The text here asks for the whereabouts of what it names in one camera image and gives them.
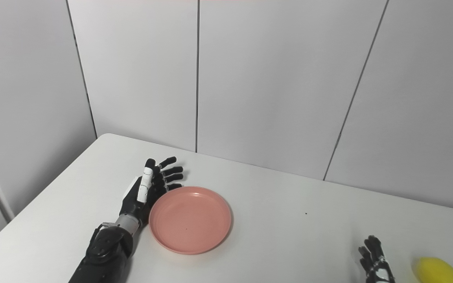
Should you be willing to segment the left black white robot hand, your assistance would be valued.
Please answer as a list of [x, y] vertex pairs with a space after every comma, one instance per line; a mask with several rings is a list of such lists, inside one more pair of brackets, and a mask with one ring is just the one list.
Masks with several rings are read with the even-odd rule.
[[141, 176], [131, 183], [124, 195], [120, 215], [135, 217], [140, 226], [149, 222], [149, 214], [156, 201], [174, 189], [183, 187], [177, 183], [184, 179], [184, 169], [175, 165], [177, 158], [168, 157], [161, 163], [148, 159]]

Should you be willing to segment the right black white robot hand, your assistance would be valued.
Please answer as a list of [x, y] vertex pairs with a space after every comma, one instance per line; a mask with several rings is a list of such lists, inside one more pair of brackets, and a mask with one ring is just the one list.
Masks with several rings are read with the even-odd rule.
[[361, 255], [359, 260], [366, 275], [366, 283], [395, 283], [395, 276], [385, 258], [381, 242], [374, 235], [364, 240], [364, 245], [358, 247]]

